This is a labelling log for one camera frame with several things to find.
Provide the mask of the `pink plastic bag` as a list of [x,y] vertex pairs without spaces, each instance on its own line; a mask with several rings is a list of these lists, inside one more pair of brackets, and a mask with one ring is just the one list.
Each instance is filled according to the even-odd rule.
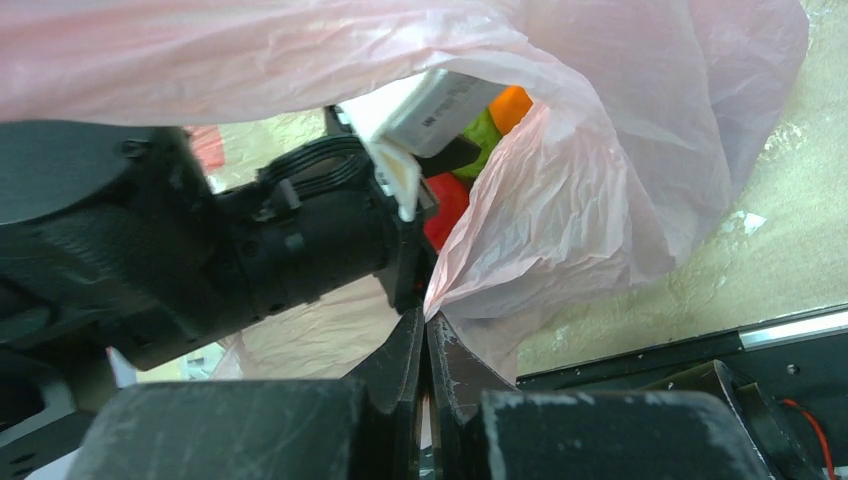
[[1,116],[201,126],[443,67],[526,90],[425,301],[508,379],[571,302],[681,265],[804,61],[797,1],[5,1]]

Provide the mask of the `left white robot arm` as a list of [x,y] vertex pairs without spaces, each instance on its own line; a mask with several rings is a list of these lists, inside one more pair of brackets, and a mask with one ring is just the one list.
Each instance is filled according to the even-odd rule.
[[185,127],[23,121],[1,127],[1,475],[73,451],[115,389],[108,354],[148,370],[374,276],[418,306],[435,263],[424,170],[410,219],[338,108],[328,133],[214,192]]

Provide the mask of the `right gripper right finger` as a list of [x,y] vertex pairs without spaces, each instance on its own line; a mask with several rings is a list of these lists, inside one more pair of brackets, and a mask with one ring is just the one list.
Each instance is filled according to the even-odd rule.
[[435,477],[489,479],[482,394],[516,387],[472,353],[441,313],[427,323],[427,348]]

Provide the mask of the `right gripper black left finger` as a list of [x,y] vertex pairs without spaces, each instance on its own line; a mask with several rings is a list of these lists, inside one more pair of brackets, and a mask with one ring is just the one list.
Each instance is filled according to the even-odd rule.
[[424,387],[424,319],[407,311],[385,342],[345,377],[359,381],[366,402],[352,443],[351,479],[417,479]]

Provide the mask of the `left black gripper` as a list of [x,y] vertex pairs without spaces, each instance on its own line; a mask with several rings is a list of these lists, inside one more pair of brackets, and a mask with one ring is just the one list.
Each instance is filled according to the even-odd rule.
[[[324,110],[326,135],[272,160],[253,181],[214,195],[221,239],[205,265],[222,327],[237,331],[367,276],[403,314],[420,306],[432,249],[426,209],[411,221],[377,181],[375,167],[339,108]],[[431,157],[431,178],[473,164],[479,145],[458,135]]]

